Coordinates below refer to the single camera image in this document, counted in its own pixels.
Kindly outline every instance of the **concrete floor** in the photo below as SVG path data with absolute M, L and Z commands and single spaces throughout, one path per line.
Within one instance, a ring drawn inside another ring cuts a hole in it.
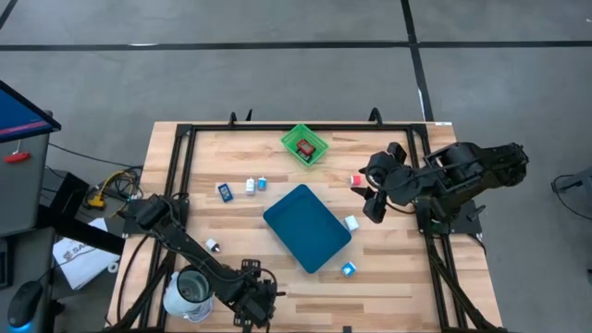
M 7 3 L 0 0 L 0 6 Z M 592 40 L 592 3 L 413 0 L 420 41 Z M 398 1 L 19 0 L 0 30 L 10 43 L 406 41 Z M 550 191 L 559 174 L 592 165 L 592 49 L 422 50 L 435 119 L 460 141 L 519 142 L 530 157 L 518 187 L 478 197 L 488 263 L 505 327 L 585 332 L 592 327 L 592 222 Z M 141 164 L 156 120 L 421 120 L 407 49 L 0 52 L 1 80 L 55 111 L 51 141 Z M 50 150 L 47 163 L 89 182 L 115 168 Z M 581 192 L 566 201 L 592 215 Z M 115 277 L 78 293 L 56 331 L 103 324 Z

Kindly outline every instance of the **green plastic basket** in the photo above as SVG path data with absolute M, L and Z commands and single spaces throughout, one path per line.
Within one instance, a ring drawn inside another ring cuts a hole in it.
M 313 158 L 306 162 L 298 155 L 298 146 L 296 145 L 301 139 L 307 140 L 315 148 Z M 305 166 L 309 167 L 316 162 L 329 148 L 329 145 L 323 141 L 318 135 L 309 130 L 304 124 L 298 124 L 291 129 L 288 134 L 281 138 L 281 142 L 288 151 L 296 156 Z

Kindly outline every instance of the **white mug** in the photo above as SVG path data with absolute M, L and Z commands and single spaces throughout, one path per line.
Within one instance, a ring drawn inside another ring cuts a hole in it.
M 205 276 L 187 266 L 171 276 L 163 305 L 170 315 L 199 323 L 212 312 L 214 296 Z

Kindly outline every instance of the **small blue box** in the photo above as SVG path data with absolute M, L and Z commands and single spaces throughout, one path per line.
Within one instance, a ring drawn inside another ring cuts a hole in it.
M 348 278 L 351 277 L 353 273 L 355 273 L 355 265 L 352 262 L 345 264 L 341 268 L 341 273 L 343 273 L 343 275 L 345 275 Z
M 220 191 L 220 196 L 222 196 L 222 201 L 227 203 L 232 200 L 232 193 L 230 193 L 230 187 L 228 184 L 218 186 L 218 190 Z
M 265 191 L 265 189 L 267 188 L 267 179 L 261 177 L 259 178 L 259 180 L 257 181 L 257 189 L 259 191 Z

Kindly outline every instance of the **wooden table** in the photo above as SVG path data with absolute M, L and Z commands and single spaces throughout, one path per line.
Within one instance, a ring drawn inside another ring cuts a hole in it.
M 142 175 L 146 194 L 164 191 L 176 126 L 174 122 L 154 124 Z M 428 123 L 427 129 L 432 151 L 456 141 L 450 124 Z M 349 176 L 364 167 L 371 154 L 385 150 L 389 142 L 400 142 L 407 150 L 405 135 L 393 131 L 318 132 L 329 150 L 318 164 L 306 169 L 282 146 L 279 139 L 284 134 L 198 132 L 189 187 L 188 234 L 202 245 L 209 238 L 216 239 L 222 252 L 215 258 L 221 263 L 239 268 L 241 259 L 256 258 L 275 273 L 279 289 L 288 295 L 277 298 L 272 332 L 340 332 L 344 326 L 352 326 L 354 332 L 439 332 L 425 241 L 417 231 L 415 217 L 388 210 L 384 222 L 374 224 L 362 213 L 362 197 L 349 189 Z M 422 152 L 419 140 L 417 144 L 417 151 Z M 183 158 L 184 153 L 179 157 L 176 189 Z M 267 191 L 245 195 L 245 180 L 261 176 L 267 178 Z M 234 195 L 229 203 L 222 202 L 216 189 L 225 182 Z M 304 272 L 263 220 L 265 209 L 301 183 L 308 185 L 338 219 L 354 215 L 360 223 L 351 242 L 315 274 Z M 140 238 L 129 238 L 122 254 L 108 313 L 114 323 L 123 271 Z M 451 242 L 464 291 L 487 320 L 500 326 L 483 250 L 463 235 L 452 236 Z M 130 269 L 122 296 L 123 313 L 145 285 L 153 244 L 148 240 L 143 245 Z M 357 266 L 352 277 L 340 273 L 348 261 Z M 179 256 L 176 268 L 187 264 Z M 455 325 L 446 287 L 445 293 L 450 323 Z M 160 290 L 154 294 L 151 326 L 156 323 L 160 295 Z M 232 317 L 233 313 L 216 300 L 214 311 L 199 325 L 169 316 L 166 331 L 238 331 Z

